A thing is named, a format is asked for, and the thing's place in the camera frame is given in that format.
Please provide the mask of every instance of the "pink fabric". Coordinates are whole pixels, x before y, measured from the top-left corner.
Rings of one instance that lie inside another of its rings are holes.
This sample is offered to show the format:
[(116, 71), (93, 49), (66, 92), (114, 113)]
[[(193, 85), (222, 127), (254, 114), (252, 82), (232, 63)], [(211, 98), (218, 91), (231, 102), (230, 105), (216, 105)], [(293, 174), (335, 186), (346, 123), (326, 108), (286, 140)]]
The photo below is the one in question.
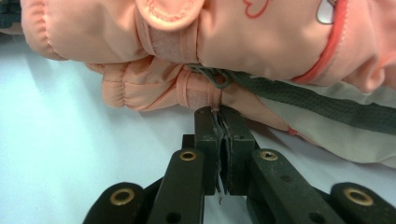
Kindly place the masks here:
[(227, 105), (289, 131), (253, 93), (235, 83), (218, 90), (185, 63), (300, 84), (344, 81), (362, 93), (396, 90), (396, 1), (337, 0), (333, 25), (317, 21), (319, 4), (21, 0), (21, 24), (37, 53), (81, 61), (103, 74), (107, 105), (143, 111)]

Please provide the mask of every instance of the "gray fabric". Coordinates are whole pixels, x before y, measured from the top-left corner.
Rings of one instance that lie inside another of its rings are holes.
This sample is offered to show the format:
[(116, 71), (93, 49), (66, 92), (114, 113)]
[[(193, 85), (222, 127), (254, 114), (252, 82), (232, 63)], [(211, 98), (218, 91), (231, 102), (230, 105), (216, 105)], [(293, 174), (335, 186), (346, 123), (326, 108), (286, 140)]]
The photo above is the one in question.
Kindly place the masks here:
[[(210, 69), (200, 69), (206, 75), (212, 75)], [(280, 81), (272, 81), (264, 77), (252, 77), (243, 72), (222, 70), (241, 87), (270, 100), (295, 105), (315, 112), (328, 119), (345, 123), (363, 130), (396, 134), (396, 109), (378, 105), (360, 105), (350, 100), (333, 99), (322, 96), (314, 91), (293, 86)]]

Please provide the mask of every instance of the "pink puffer jacket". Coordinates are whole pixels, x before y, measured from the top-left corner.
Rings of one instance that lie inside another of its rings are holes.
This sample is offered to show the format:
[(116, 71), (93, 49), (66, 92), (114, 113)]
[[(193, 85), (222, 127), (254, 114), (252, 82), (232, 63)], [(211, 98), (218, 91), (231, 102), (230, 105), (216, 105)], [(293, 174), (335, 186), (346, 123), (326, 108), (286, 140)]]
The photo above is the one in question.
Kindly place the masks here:
[[(376, 135), (367, 146), (373, 131), (312, 114), (285, 114), (303, 112), (235, 83), (217, 89), (185, 65), (242, 71), (395, 109), (396, 2), (330, 2), (333, 22), (324, 24), (318, 12), (327, 0), (21, 0), (22, 28), (30, 47), (44, 57), (84, 62), (103, 74), (108, 105), (133, 110), (227, 105), (348, 160), (396, 167), (393, 134)], [(337, 86), (342, 88), (335, 92)], [(312, 121), (317, 119), (324, 120), (320, 127)], [(348, 139), (328, 133), (332, 128), (346, 130)]]

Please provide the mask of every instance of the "white surface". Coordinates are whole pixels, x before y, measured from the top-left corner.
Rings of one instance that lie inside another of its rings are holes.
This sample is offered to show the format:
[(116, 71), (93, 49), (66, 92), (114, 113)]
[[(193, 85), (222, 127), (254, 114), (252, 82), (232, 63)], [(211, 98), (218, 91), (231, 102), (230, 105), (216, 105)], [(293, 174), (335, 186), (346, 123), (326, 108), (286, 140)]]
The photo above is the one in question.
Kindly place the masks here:
[[(355, 182), (396, 205), (396, 170), (344, 161), (301, 139), (248, 123), (261, 147), (279, 150), (316, 188)], [(21, 36), (0, 35), (0, 223), (81, 223), (119, 182), (163, 176), (193, 111), (138, 113), (105, 106), (101, 76), (82, 63), (35, 55)], [(249, 223), (242, 197), (205, 199), (205, 224)]]

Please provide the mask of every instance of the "red stitching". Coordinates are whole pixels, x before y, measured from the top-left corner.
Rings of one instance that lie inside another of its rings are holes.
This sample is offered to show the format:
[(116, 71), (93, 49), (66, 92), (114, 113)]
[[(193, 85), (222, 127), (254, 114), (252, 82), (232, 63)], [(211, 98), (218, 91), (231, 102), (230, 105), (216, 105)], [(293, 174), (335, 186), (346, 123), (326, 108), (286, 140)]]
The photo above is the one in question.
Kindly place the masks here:
[(251, 19), (256, 19), (256, 18), (260, 17), (260, 15), (262, 15), (262, 13), (264, 13), (265, 10), (268, 8), (270, 0), (266, 0), (265, 5), (256, 14), (250, 14), (250, 12), (249, 12), (249, 9), (253, 5), (253, 3), (249, 2), (248, 0), (244, 0), (244, 3), (247, 5), (247, 7), (245, 8), (245, 14)]

